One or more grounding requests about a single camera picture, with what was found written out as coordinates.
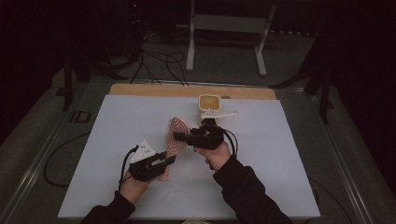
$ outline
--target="black sleeve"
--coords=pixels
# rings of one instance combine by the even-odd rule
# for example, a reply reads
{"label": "black sleeve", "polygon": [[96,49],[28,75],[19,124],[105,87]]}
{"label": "black sleeve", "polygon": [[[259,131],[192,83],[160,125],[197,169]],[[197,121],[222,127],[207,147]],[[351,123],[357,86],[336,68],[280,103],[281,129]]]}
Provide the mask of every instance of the black sleeve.
{"label": "black sleeve", "polygon": [[224,201],[244,223],[292,223],[277,204],[265,194],[265,187],[251,167],[244,167],[235,156],[214,175],[222,187]]}
{"label": "black sleeve", "polygon": [[81,224],[122,224],[134,209],[134,205],[116,191],[113,202],[108,206],[95,206]]}

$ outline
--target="dark background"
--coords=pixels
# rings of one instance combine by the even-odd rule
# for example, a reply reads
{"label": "dark background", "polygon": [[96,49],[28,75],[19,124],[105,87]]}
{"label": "dark background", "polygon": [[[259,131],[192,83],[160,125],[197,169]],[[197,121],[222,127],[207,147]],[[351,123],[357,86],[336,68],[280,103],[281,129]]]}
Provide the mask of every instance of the dark background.
{"label": "dark background", "polygon": [[[209,14],[260,16],[257,1],[220,1],[222,7],[197,2],[196,9]],[[139,9],[123,10],[134,3]],[[116,44],[122,41],[104,32],[109,27],[116,36],[134,35],[126,29],[139,18],[171,35],[175,24],[189,24],[190,14],[189,1],[181,0],[2,1],[0,8],[0,143],[51,85],[52,76],[64,66],[67,46],[106,59],[123,49]],[[332,84],[394,193],[395,14],[390,0],[285,2],[276,9],[271,28],[275,33],[319,34],[303,68],[330,64],[336,71]],[[107,23],[98,24],[100,20]],[[93,36],[102,38],[93,41]]]}

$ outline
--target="white table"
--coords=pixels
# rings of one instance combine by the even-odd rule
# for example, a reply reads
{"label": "white table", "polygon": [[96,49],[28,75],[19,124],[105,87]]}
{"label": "white table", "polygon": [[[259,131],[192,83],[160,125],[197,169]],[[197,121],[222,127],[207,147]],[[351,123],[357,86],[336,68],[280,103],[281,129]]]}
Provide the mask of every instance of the white table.
{"label": "white table", "polygon": [[[154,94],[169,89],[157,86],[150,91],[150,86],[137,87]],[[199,93],[199,87],[176,87],[176,90],[179,95],[191,90]],[[204,90],[213,93],[226,89],[204,87]],[[81,155],[59,217],[85,217],[95,205],[109,204],[117,189],[121,163],[127,151],[143,140],[158,152],[163,151],[169,119],[180,117],[191,128],[197,127],[197,103],[196,97],[108,95]],[[253,167],[267,194],[280,209],[289,217],[319,217],[280,102],[227,99],[221,101],[221,108],[238,110],[238,115],[222,118],[218,125],[236,135],[238,160]],[[131,218],[234,219],[234,212],[222,200],[221,189],[212,175],[205,159],[187,147],[171,165],[169,181],[151,183]]]}

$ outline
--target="table leg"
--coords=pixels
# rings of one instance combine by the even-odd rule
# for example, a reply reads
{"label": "table leg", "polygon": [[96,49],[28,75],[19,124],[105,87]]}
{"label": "table leg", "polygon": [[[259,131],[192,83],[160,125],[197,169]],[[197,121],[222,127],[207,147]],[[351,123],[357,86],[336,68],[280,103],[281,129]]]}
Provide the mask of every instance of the table leg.
{"label": "table leg", "polygon": [[264,59],[262,57],[262,49],[264,48],[265,40],[267,39],[268,33],[270,32],[271,21],[274,17],[276,6],[272,6],[270,13],[268,14],[264,29],[262,31],[262,41],[259,46],[254,48],[254,53],[256,54],[257,65],[259,66],[259,75],[261,77],[267,76],[267,70],[265,69]]}
{"label": "table leg", "polygon": [[194,54],[195,54],[195,42],[194,42],[194,29],[195,29],[195,2],[191,0],[191,14],[190,14],[190,44],[189,52],[187,53],[187,65],[186,70],[188,72],[192,71],[194,67]]}

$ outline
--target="wrist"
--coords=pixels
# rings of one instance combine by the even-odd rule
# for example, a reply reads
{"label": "wrist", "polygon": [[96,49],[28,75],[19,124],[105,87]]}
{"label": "wrist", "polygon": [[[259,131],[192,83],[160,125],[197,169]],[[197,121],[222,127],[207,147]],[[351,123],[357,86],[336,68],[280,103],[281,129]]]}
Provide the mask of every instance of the wrist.
{"label": "wrist", "polygon": [[215,158],[214,160],[209,160],[215,172],[217,172],[221,167],[229,160],[231,155],[226,155],[222,157]]}
{"label": "wrist", "polygon": [[143,193],[144,191],[140,189],[120,190],[120,195],[122,195],[122,197],[124,197],[132,204],[137,204],[137,202],[139,202],[140,198],[142,197]]}

